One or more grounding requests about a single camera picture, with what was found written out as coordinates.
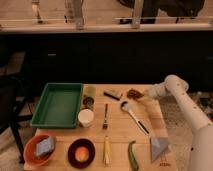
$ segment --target wooden table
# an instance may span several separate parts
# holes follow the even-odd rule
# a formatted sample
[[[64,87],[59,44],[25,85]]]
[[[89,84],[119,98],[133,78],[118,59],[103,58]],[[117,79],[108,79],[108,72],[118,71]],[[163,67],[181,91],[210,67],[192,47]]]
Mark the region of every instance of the wooden table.
[[[79,125],[76,129],[37,129],[36,134],[49,133],[56,136],[57,143],[53,158],[42,167],[33,167],[27,163],[25,170],[73,170],[67,159],[69,146],[79,138],[90,139],[96,149],[94,161],[85,169],[85,171],[131,171],[127,148],[132,140],[136,140],[133,145],[133,152],[139,163],[140,171],[176,171],[176,162],[171,147],[167,153],[159,159],[151,162],[150,137],[168,137],[163,116],[157,100],[134,101],[127,99],[126,92],[134,88],[143,92],[150,85],[114,85],[101,84],[96,87],[96,97],[94,103],[95,119],[92,126],[82,128]],[[123,93],[120,101],[104,96],[105,89],[114,89]],[[125,112],[121,111],[120,104],[128,100],[137,117],[144,123],[150,131],[150,136],[146,136],[135,124],[133,119]],[[103,130],[105,104],[108,103],[108,129]],[[108,135],[111,142],[111,163],[105,166],[103,163],[104,137]]]

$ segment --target small bowl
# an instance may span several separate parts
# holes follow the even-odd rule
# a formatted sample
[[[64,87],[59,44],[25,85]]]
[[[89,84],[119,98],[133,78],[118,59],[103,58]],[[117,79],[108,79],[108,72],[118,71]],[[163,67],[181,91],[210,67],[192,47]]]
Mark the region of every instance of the small bowl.
[[[89,157],[86,161],[79,162],[76,159],[75,153],[79,147],[85,147],[88,150]],[[74,141],[69,147],[68,161],[75,168],[83,169],[83,168],[87,167],[88,165],[90,165],[90,163],[92,163],[94,157],[95,157],[95,146],[88,139],[84,139],[84,138],[78,139],[78,140]]]
[[[94,112],[90,109],[83,109],[78,114],[78,121],[83,127],[91,126],[93,119],[94,119]]]
[[[27,162],[28,164],[32,166],[42,166],[46,164],[52,158],[54,151],[52,153],[48,153],[41,157],[36,156],[36,144],[48,138],[49,136],[50,135],[46,135],[46,134],[35,135],[27,142],[24,148],[25,162]]]

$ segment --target paper cup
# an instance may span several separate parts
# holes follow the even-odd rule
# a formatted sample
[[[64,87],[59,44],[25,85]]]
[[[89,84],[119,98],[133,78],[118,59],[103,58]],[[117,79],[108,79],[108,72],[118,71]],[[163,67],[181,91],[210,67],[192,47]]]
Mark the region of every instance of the paper cup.
[[[94,113],[90,109],[83,109],[78,114],[78,121],[83,127],[91,126],[93,119]]]

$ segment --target green tray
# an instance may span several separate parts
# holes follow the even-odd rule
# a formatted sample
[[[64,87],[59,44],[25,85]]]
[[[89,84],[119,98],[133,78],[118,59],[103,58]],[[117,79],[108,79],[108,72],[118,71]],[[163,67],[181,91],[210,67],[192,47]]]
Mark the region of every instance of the green tray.
[[[75,128],[82,90],[81,83],[47,83],[31,120],[31,126]]]

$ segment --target cucumber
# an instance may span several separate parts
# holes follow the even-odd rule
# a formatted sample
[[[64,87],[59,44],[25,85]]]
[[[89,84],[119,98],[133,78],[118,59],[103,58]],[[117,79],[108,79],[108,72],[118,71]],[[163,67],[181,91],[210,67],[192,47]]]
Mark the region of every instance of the cucumber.
[[[136,143],[136,141],[131,141],[128,145],[128,157],[129,157],[129,162],[130,162],[130,165],[132,167],[132,170],[133,171],[138,171],[139,169],[139,166],[138,166],[138,163],[135,159],[135,156],[134,156],[134,153],[132,151],[132,145]]]

